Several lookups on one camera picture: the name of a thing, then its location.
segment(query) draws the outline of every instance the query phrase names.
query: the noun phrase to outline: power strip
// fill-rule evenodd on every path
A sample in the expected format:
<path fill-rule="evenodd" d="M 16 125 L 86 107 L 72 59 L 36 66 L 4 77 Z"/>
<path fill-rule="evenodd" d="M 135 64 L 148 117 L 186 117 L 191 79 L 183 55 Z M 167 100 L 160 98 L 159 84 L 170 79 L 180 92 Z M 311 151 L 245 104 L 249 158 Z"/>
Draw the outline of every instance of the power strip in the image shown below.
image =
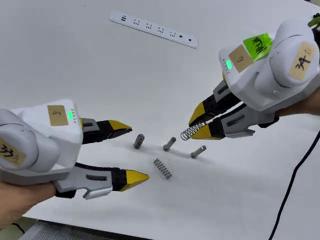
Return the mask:
<path fill-rule="evenodd" d="M 158 36 L 163 39 L 191 47 L 196 49 L 198 47 L 198 40 L 196 37 L 173 30 L 169 27 L 161 26 L 157 23 L 144 20 L 135 16 L 130 16 L 126 13 L 113 11 L 110 20 L 114 23 L 121 24 L 139 31 Z"/>

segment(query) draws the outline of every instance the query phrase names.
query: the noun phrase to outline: metal screw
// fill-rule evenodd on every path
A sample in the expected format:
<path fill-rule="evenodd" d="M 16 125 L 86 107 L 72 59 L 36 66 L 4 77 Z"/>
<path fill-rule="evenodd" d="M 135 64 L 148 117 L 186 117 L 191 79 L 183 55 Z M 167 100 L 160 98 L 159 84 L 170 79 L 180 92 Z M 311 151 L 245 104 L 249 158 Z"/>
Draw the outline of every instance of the metal screw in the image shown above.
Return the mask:
<path fill-rule="evenodd" d="M 142 145 L 142 143 L 144 142 L 145 140 L 145 136 L 143 134 L 139 134 L 137 137 L 136 137 L 136 140 L 133 144 L 134 148 L 135 149 L 139 149 Z"/>
<path fill-rule="evenodd" d="M 195 159 L 195 158 L 197 158 L 197 156 L 198 156 L 199 154 L 202 154 L 206 149 L 207 149 L 207 147 L 206 147 L 205 145 L 203 145 L 203 146 L 199 147 L 197 150 L 193 151 L 193 152 L 190 154 L 190 156 L 191 156 L 193 159 Z"/>
<path fill-rule="evenodd" d="M 163 145 L 163 150 L 169 152 L 171 146 L 177 141 L 177 139 L 173 136 L 167 144 Z"/>

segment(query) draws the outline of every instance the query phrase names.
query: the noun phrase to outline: paper label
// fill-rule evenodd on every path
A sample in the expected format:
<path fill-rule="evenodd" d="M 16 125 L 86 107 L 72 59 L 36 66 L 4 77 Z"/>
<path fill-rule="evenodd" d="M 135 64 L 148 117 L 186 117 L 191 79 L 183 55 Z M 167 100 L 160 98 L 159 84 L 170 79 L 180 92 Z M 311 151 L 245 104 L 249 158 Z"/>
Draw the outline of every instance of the paper label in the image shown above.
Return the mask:
<path fill-rule="evenodd" d="M 310 45 L 307 42 L 301 43 L 299 51 L 295 56 L 289 76 L 294 79 L 304 80 L 306 72 L 310 67 L 310 63 L 314 57 L 316 49 L 314 46 Z"/>
<path fill-rule="evenodd" d="M 239 73 L 253 64 L 253 61 L 243 45 L 238 46 L 233 52 L 229 54 L 233 65 Z"/>
<path fill-rule="evenodd" d="M 65 106 L 48 105 L 48 114 L 51 126 L 67 126 L 69 125 Z"/>
<path fill-rule="evenodd" d="M 272 39 L 268 33 L 250 37 L 243 41 L 252 61 L 257 61 L 267 55 L 272 47 Z"/>
<path fill-rule="evenodd" d="M 7 143 L 0 137 L 0 157 L 16 167 L 20 167 L 26 159 L 26 154 Z"/>

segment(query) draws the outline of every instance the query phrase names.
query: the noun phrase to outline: white power strip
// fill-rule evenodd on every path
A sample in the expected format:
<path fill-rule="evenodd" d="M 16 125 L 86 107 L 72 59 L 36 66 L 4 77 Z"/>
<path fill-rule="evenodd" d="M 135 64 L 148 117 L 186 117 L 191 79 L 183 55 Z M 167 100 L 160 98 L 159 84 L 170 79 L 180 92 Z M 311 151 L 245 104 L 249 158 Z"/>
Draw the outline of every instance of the white power strip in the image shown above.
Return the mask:
<path fill-rule="evenodd" d="M 110 20 L 114 23 L 137 29 L 160 38 L 168 39 L 194 49 L 198 47 L 198 40 L 194 36 L 173 30 L 169 27 L 161 26 L 148 20 L 130 16 L 123 12 L 113 11 L 111 13 Z"/>

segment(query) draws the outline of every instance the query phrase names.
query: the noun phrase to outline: human hand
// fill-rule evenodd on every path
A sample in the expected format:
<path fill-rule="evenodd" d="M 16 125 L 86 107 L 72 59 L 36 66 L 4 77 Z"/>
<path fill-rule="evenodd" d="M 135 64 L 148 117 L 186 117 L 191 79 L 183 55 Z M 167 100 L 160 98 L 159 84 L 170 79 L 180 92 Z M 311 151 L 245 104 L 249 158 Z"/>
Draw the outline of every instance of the human hand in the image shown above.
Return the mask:
<path fill-rule="evenodd" d="M 55 193 L 52 183 L 18 186 L 0 181 L 0 230 Z"/>
<path fill-rule="evenodd" d="M 320 116 L 320 87 L 308 98 L 297 102 L 287 108 L 280 109 L 276 115 L 278 117 L 293 114 L 312 114 Z"/>

